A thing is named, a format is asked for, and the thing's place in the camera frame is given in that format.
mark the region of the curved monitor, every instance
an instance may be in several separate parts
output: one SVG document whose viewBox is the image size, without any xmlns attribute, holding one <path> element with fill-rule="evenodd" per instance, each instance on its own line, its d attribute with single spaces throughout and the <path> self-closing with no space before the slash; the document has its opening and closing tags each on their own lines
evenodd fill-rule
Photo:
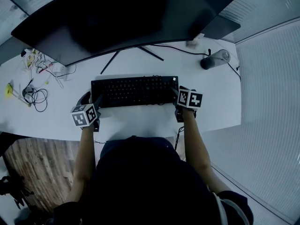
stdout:
<svg viewBox="0 0 300 225">
<path fill-rule="evenodd" d="M 68 66 L 143 45 L 192 40 L 233 0 L 54 0 L 12 35 Z"/>
</svg>

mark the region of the desk surface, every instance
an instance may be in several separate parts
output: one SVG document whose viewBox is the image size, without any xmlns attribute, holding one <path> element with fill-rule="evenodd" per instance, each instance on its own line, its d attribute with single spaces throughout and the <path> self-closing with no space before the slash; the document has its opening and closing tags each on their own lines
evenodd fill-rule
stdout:
<svg viewBox="0 0 300 225">
<path fill-rule="evenodd" d="M 201 38 L 199 43 L 195 50 L 186 48 L 184 42 L 168 45 L 194 53 L 208 53 L 209 48 L 212 53 L 227 49 L 232 54 L 231 66 L 238 66 L 235 44 L 209 38 Z M 63 89 L 55 78 L 45 71 L 36 74 L 35 67 L 31 71 L 23 70 L 21 56 L 11 59 L 0 67 L 2 92 L 4 93 L 6 84 L 11 82 L 14 90 L 21 93 L 33 77 L 31 84 L 36 89 L 48 90 L 48 107 L 44 112 L 37 112 L 33 106 L 28 108 L 15 97 L 5 99 L 2 94 L 0 131 L 39 138 L 80 140 L 81 129 L 74 126 L 69 113 L 78 99 L 90 90 L 92 80 L 152 75 L 176 75 L 180 85 L 196 89 L 203 94 L 196 118 L 201 132 L 240 124 L 240 80 L 228 65 L 203 70 L 199 65 L 202 55 L 190 55 L 166 47 L 147 48 L 165 61 L 160 61 L 138 48 L 127 49 L 121 51 L 100 75 L 113 54 L 96 57 L 78 63 L 74 74 L 62 77 Z M 69 66 L 68 72 L 71 73 L 74 69 L 75 65 Z M 100 109 L 100 130 L 94 134 L 94 139 L 104 142 L 131 135 L 175 136 L 183 124 L 177 123 L 174 110 L 172 104 Z"/>
</svg>

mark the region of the person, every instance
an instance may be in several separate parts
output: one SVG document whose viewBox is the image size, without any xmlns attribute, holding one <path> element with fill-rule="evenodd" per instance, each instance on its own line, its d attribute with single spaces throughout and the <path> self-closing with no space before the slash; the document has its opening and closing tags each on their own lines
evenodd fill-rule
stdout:
<svg viewBox="0 0 300 225">
<path fill-rule="evenodd" d="M 247 198 L 212 170 L 193 112 L 183 109 L 183 119 L 186 162 L 165 138 L 132 136 L 108 141 L 95 169 L 93 126 L 83 128 L 73 185 L 53 223 L 253 224 Z"/>
</svg>

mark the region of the black keyboard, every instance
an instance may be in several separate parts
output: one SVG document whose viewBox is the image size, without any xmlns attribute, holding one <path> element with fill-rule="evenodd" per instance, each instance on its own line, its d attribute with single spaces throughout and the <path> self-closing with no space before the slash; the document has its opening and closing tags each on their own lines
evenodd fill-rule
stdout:
<svg viewBox="0 0 300 225">
<path fill-rule="evenodd" d="M 177 76 L 129 77 L 91 81 L 93 102 L 103 94 L 102 107 L 173 103 Z"/>
</svg>

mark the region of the water bottle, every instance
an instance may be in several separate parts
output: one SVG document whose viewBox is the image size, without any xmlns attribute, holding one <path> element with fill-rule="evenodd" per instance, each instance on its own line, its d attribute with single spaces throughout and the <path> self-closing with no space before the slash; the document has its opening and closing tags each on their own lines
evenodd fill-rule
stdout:
<svg viewBox="0 0 300 225">
<path fill-rule="evenodd" d="M 214 54 L 204 58 L 200 61 L 200 65 L 203 69 L 207 70 L 210 68 L 214 68 L 223 64 L 226 64 L 230 61 L 230 53 L 225 50 L 221 49 Z"/>
</svg>

